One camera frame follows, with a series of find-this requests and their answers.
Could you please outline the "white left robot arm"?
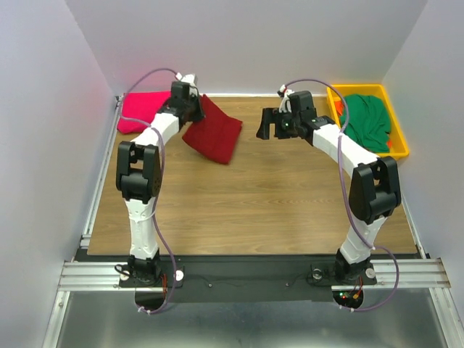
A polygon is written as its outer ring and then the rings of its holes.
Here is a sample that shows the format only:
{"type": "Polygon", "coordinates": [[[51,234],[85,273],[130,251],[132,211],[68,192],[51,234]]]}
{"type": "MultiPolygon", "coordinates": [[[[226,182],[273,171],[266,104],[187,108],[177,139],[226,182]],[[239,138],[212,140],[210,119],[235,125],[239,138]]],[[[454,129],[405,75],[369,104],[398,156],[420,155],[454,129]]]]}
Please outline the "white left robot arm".
{"type": "Polygon", "coordinates": [[[203,119],[198,88],[185,78],[172,82],[170,97],[153,121],[129,119],[146,128],[117,148],[116,187],[130,223],[128,263],[117,267],[123,281],[152,286],[163,279],[154,214],[164,174],[165,145],[186,123],[203,119]]]}

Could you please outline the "dark red t shirt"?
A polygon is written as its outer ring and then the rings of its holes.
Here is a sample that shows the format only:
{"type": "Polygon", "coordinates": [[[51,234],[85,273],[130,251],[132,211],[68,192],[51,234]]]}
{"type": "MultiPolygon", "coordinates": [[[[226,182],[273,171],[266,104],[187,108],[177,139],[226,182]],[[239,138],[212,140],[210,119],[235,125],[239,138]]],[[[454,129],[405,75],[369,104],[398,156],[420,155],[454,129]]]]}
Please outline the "dark red t shirt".
{"type": "Polygon", "coordinates": [[[192,123],[182,139],[207,159],[228,165],[232,160],[243,122],[224,113],[206,94],[202,95],[200,102],[204,119],[192,123]]]}

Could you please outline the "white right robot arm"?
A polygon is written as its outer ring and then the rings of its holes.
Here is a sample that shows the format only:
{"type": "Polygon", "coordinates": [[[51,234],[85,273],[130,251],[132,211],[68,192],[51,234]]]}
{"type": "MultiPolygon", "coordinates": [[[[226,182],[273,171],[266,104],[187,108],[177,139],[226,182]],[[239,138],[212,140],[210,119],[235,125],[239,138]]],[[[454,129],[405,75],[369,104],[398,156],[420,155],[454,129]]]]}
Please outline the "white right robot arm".
{"type": "Polygon", "coordinates": [[[369,152],[341,131],[328,116],[317,114],[309,91],[282,87],[278,108],[264,108],[256,136],[301,138],[333,159],[339,168],[349,231],[338,249],[334,278],[349,283],[368,268],[375,240],[387,218],[401,203],[397,161],[369,152]]]}

